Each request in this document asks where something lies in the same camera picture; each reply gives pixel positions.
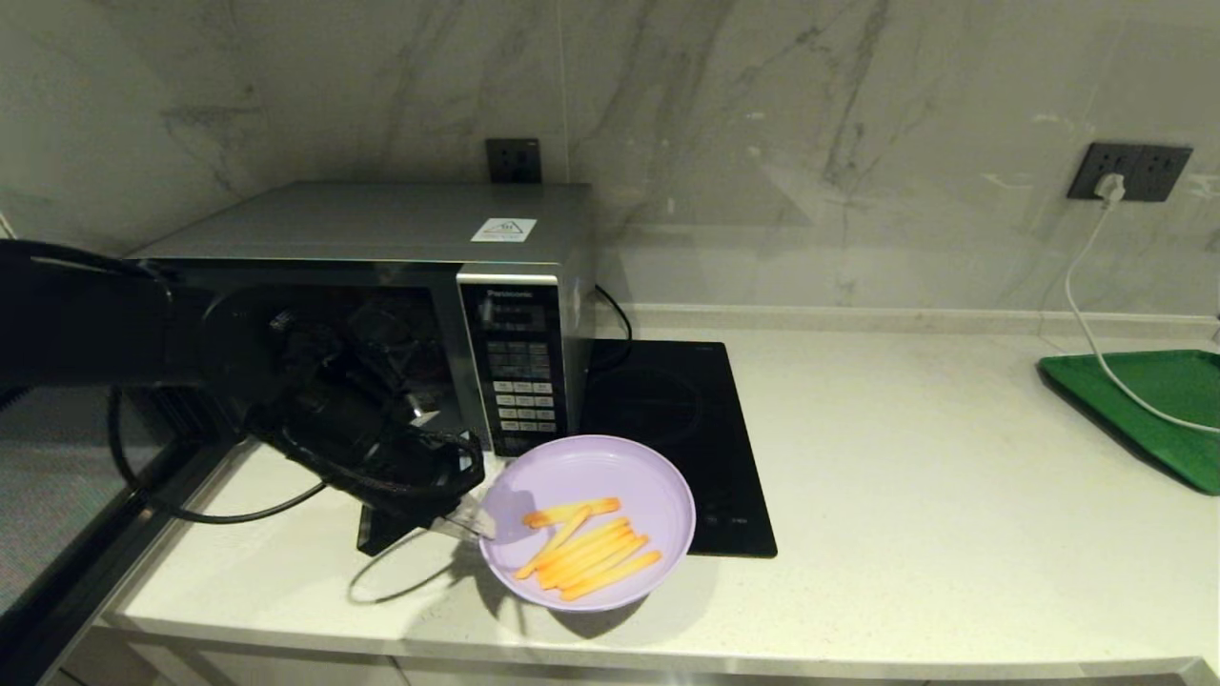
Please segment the beige cabinet front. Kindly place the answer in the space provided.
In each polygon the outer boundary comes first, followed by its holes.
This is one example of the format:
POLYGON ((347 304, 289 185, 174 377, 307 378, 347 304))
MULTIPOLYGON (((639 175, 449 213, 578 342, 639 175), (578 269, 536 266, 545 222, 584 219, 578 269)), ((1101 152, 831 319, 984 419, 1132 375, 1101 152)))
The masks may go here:
POLYGON ((676 664, 561 666, 274 651, 95 627, 39 686, 1220 686, 1220 680, 1199 660, 1049 675, 767 675, 676 664))

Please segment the purple plastic plate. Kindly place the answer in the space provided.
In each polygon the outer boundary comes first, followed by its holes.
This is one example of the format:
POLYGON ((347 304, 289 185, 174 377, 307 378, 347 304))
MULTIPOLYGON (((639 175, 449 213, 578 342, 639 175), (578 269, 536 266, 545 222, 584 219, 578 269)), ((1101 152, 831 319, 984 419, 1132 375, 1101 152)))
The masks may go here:
POLYGON ((675 572, 695 533, 695 503, 680 469, 658 450, 614 435, 572 435, 518 457, 487 491, 482 508, 497 521, 497 540, 478 544, 490 572, 511 594, 562 614, 619 612, 640 602, 675 572), (626 561, 651 551, 660 551, 662 560, 573 602, 562 602, 561 590, 543 590, 538 572, 515 579, 584 505, 592 515, 569 541, 630 518, 634 535, 650 541, 626 561))

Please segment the green plastic tray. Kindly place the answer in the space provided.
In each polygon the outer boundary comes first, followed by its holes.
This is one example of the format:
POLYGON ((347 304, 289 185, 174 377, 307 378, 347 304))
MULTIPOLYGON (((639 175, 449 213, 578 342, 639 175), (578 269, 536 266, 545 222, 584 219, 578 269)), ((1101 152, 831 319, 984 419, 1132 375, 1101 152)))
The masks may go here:
POLYGON ((1043 383, 1104 433, 1199 494, 1220 496, 1220 354, 1176 349, 1104 355, 1118 378, 1150 406, 1211 433, 1147 413, 1107 377, 1092 355, 1042 356, 1043 383))

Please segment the wide dark wall socket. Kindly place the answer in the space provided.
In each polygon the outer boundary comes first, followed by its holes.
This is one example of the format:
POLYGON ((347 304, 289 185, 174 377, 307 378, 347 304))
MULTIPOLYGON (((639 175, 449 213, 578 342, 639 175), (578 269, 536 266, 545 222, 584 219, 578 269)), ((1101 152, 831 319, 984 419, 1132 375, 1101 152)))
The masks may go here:
POLYGON ((1194 148, 1119 142, 1089 143, 1068 199, 1099 201, 1097 187, 1107 175, 1121 175, 1126 201, 1168 201, 1194 148))

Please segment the silver microwave oven body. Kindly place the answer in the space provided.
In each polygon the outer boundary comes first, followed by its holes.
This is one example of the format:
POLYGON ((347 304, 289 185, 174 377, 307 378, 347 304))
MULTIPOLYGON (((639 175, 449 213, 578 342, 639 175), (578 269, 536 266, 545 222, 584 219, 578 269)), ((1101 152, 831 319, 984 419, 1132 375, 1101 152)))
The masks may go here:
POLYGON ((587 184, 300 182, 135 251, 210 291, 299 286, 389 363, 428 428, 518 457, 580 428, 597 337, 587 184))

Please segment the black induction cooktop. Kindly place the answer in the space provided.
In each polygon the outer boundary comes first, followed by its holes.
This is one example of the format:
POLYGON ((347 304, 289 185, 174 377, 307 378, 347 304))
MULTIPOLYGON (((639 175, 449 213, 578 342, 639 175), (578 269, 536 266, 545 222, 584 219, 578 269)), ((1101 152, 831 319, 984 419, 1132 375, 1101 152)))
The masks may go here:
POLYGON ((680 469, 695 503, 691 555, 778 555, 726 345, 598 339, 594 359, 580 432, 636 439, 680 469))

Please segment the dark glass microwave door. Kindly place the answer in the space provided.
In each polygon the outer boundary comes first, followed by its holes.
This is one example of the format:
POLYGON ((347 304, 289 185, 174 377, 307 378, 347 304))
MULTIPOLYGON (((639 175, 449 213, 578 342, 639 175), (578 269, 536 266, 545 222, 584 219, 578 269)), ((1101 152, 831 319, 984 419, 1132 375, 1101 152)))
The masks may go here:
MULTIPOLYGON (((170 526, 113 468, 109 391, 0 388, 0 686, 38 686, 170 526)), ((121 437, 144 482, 184 505, 238 443, 195 391, 131 391, 121 437)))

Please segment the small dark wall socket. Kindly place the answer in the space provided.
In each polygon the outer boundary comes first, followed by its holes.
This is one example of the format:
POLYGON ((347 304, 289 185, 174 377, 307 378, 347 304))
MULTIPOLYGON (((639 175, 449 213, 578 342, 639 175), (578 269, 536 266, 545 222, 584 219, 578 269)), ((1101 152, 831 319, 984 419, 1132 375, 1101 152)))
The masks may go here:
POLYGON ((540 184, 540 142, 537 138, 488 138, 486 161, 493 184, 540 184))

